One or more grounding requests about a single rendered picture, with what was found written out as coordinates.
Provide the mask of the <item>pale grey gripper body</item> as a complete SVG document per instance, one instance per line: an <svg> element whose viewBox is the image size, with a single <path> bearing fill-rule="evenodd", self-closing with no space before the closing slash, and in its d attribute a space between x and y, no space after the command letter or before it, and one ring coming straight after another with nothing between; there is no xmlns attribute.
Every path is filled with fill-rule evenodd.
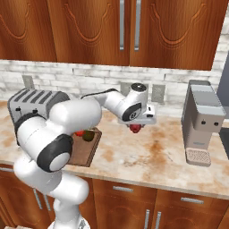
<svg viewBox="0 0 229 229"><path fill-rule="evenodd" d="M146 125L146 124L155 124L156 122L157 119L155 117L139 117L128 122L124 122L121 119L118 120L119 124L126 124L126 125L130 125L130 124Z"/></svg>

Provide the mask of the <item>red bell pepper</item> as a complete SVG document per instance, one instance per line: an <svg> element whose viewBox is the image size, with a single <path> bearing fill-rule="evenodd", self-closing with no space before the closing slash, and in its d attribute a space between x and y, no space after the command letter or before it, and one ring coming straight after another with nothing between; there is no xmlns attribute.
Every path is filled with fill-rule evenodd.
<svg viewBox="0 0 229 229"><path fill-rule="evenodd" d="M131 124L130 125L130 130L133 132L133 133L138 133L142 128L142 125L141 124Z"/></svg>

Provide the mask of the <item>dark green avocado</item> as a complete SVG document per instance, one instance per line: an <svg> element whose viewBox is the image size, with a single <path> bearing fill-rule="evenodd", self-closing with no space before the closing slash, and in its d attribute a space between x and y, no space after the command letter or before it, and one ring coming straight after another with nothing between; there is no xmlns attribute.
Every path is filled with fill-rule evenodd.
<svg viewBox="0 0 229 229"><path fill-rule="evenodd" d="M94 139L95 133L93 131L85 131L82 135L82 138L85 141L92 141Z"/></svg>

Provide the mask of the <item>brown wooden cutting board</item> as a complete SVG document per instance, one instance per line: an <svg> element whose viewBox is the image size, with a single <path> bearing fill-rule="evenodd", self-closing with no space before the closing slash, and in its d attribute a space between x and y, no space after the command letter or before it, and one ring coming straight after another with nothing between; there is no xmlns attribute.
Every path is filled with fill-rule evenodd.
<svg viewBox="0 0 229 229"><path fill-rule="evenodd" d="M82 137L78 137L75 134L72 135L72 155L68 162L69 165L90 167L90 164L95 156L98 143L101 139L102 132L98 128L93 128L95 133L92 141L85 141Z"/></svg>

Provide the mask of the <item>grey coffee machine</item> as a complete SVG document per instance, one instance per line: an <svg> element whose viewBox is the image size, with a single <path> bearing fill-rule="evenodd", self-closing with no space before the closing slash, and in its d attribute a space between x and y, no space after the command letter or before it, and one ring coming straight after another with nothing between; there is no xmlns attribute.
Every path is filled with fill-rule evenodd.
<svg viewBox="0 0 229 229"><path fill-rule="evenodd" d="M182 137L186 162L211 165L208 145L220 132L226 112L209 81L189 80L182 111Z"/></svg>

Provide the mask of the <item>brown wooden drawer front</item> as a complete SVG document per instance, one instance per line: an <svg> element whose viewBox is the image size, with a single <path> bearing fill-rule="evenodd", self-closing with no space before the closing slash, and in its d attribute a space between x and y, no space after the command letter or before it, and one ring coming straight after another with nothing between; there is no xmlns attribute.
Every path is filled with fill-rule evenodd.
<svg viewBox="0 0 229 229"><path fill-rule="evenodd" d="M142 187L138 185L111 182L105 180L94 179L93 181L94 199L96 204L112 204L120 205L122 202L130 206L131 203L149 203L154 204L157 191L149 187ZM122 186L133 189L133 192L116 191L113 186Z"/></svg>
<svg viewBox="0 0 229 229"><path fill-rule="evenodd" d="M0 164L0 167L12 168L12 165ZM6 184L7 186L19 185L21 181L17 178L15 173L0 171L0 182Z"/></svg>
<svg viewBox="0 0 229 229"><path fill-rule="evenodd" d="M204 200L204 204L195 204L195 203L181 201L181 197L201 199ZM182 193L178 191L158 190L155 208L157 206L166 206L166 207L173 207L173 208L185 208L189 210L196 210L198 212L203 212L203 213L219 214L225 212L228 205L229 205L229 201L224 199L214 199L210 197Z"/></svg>

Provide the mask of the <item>black hob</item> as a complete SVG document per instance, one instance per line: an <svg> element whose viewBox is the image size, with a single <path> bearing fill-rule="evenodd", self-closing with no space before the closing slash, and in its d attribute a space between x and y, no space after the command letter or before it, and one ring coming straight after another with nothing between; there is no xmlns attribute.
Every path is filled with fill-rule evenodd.
<svg viewBox="0 0 229 229"><path fill-rule="evenodd" d="M229 159L229 128L222 127L219 132L219 136L224 146L227 158Z"/></svg>

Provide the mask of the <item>grey appliance panel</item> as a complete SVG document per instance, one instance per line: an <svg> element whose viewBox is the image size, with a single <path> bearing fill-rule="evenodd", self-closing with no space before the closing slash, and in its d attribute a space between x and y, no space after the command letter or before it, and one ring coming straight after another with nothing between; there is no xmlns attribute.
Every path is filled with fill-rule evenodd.
<svg viewBox="0 0 229 229"><path fill-rule="evenodd" d="M218 85L217 96L223 106L229 106L229 52L227 54L225 66Z"/></svg>

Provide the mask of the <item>silver four-slot toaster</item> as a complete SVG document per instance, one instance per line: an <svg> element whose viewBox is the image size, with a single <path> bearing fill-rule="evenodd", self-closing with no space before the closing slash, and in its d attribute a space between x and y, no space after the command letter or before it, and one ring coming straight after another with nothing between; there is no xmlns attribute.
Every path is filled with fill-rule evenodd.
<svg viewBox="0 0 229 229"><path fill-rule="evenodd" d="M11 96L7 107L18 145L24 148L31 134L45 127L48 119L64 125L70 114L69 102L62 91L22 89Z"/></svg>

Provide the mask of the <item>grey wall outlet plate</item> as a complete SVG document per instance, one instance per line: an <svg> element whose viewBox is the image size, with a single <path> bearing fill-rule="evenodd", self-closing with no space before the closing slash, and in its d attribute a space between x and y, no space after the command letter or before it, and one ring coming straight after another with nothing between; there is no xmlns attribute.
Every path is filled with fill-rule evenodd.
<svg viewBox="0 0 229 229"><path fill-rule="evenodd" d="M131 84L129 82L121 82L120 86L121 86L121 93L124 96L127 96L130 91Z"/></svg>
<svg viewBox="0 0 229 229"><path fill-rule="evenodd" d="M165 85L154 84L152 87L152 97L153 102L163 103L165 96Z"/></svg>
<svg viewBox="0 0 229 229"><path fill-rule="evenodd" d="M23 83L26 89L34 89L34 82L33 79L30 75L23 75L22 76Z"/></svg>

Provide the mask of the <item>brown wooden wall cupboard door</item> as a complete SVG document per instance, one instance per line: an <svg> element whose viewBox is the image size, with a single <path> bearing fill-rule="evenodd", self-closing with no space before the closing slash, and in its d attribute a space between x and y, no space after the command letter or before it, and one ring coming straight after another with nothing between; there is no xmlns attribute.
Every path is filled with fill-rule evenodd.
<svg viewBox="0 0 229 229"><path fill-rule="evenodd" d="M59 63L130 63L131 0L124 0L124 50L120 50L120 0L47 0Z"/></svg>
<svg viewBox="0 0 229 229"><path fill-rule="evenodd" d="M141 0L140 48L134 51L136 0L131 0L130 65L212 69L229 0Z"/></svg>
<svg viewBox="0 0 229 229"><path fill-rule="evenodd" d="M0 59L56 62L47 0L0 0Z"/></svg>

